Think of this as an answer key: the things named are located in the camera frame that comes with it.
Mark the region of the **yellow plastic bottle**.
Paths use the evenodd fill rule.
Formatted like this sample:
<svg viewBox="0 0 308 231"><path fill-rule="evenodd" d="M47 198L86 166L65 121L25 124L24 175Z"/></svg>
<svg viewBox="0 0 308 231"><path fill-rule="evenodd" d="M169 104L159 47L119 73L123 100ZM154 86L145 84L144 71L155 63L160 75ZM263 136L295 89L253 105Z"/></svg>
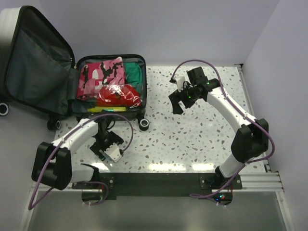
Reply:
<svg viewBox="0 0 308 231"><path fill-rule="evenodd" d="M126 107L102 107L102 106L95 106L93 108L87 109L88 112L92 113L100 113L102 111L107 112L125 112L127 110Z"/></svg>

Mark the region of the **red item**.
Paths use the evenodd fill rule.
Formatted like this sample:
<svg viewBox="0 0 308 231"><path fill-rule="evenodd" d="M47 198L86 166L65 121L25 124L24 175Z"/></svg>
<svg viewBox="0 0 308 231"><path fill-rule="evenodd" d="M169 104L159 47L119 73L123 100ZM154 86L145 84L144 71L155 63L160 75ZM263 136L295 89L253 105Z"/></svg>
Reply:
<svg viewBox="0 0 308 231"><path fill-rule="evenodd" d="M97 94L96 105L134 108L141 106L141 97L130 84L104 85Z"/></svg>

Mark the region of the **pink camouflage pants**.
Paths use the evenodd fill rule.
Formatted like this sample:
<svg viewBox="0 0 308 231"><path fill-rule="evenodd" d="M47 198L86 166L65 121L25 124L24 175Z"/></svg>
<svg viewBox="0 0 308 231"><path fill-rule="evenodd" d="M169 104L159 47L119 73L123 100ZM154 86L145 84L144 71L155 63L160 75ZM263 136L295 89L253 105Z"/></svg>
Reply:
<svg viewBox="0 0 308 231"><path fill-rule="evenodd" d="M126 74L122 57L85 64L80 71L77 98L95 97L107 85L125 84Z"/></svg>

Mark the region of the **green Guess shirt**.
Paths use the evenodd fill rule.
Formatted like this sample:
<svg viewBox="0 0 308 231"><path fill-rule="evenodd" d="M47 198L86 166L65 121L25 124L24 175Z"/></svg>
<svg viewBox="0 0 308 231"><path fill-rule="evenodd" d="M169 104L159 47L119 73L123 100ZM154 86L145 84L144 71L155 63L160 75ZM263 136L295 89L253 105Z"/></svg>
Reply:
<svg viewBox="0 0 308 231"><path fill-rule="evenodd" d="M142 85L142 72L137 63L124 63L126 83L133 87Z"/></svg>

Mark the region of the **black suitcase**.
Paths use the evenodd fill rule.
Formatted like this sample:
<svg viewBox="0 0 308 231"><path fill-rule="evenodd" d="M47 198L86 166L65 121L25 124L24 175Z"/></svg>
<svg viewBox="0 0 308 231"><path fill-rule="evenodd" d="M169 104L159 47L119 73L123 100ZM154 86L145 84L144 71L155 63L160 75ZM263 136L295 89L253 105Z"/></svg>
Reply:
<svg viewBox="0 0 308 231"><path fill-rule="evenodd" d="M141 97L141 106L125 112L88 112L96 97L81 100L77 89L81 68L122 57L123 63L137 63L142 72L142 85L133 87ZM74 53L55 27L33 6L6 8L0 13L0 114L9 112L8 101L15 101L48 114L50 130L61 127L61 118L77 119L90 115L119 113L136 119L141 130L149 128L145 118L147 77L145 59L137 54L85 56L76 61Z"/></svg>

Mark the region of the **clear packet of wipes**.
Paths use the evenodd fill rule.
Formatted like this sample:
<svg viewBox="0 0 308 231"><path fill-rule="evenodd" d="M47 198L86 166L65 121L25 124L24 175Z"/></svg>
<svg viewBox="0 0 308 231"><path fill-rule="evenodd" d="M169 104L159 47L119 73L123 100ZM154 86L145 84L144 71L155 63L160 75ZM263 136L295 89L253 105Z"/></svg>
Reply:
<svg viewBox="0 0 308 231"><path fill-rule="evenodd" d="M102 158L101 158L102 161L111 160L110 156L107 153L101 152L101 154L102 154Z"/></svg>

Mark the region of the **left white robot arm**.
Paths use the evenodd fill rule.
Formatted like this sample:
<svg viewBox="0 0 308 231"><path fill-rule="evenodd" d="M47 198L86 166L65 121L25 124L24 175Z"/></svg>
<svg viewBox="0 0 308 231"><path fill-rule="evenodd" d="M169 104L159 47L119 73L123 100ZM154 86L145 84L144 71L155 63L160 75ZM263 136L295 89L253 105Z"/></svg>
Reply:
<svg viewBox="0 0 308 231"><path fill-rule="evenodd" d="M52 188L63 190L70 183L83 182L89 189L100 183L99 170L91 164L74 165L72 155L94 138L90 150L100 159L109 157L117 162L123 151L119 148L124 140L110 131L109 125L114 121L111 116L96 120L82 119L61 138L51 143L42 142L36 152L31 178Z"/></svg>

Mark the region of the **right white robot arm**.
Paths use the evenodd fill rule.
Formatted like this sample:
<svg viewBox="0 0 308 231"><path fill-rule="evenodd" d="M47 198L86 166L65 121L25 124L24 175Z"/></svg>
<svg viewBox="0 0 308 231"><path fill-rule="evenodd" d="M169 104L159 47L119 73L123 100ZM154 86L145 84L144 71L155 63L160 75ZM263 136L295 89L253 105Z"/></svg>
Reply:
<svg viewBox="0 0 308 231"><path fill-rule="evenodd" d="M177 90L169 95L172 112L181 115L183 109L191 108L199 99L209 103L227 120L233 131L234 139L231 144L231 154L216 168L213 177L207 179L212 188L226 189L231 184L231 177L250 160L268 150L269 130L265 119L256 119L239 106L216 79L208 79L201 67L187 72L184 76L172 76L170 82L176 84Z"/></svg>

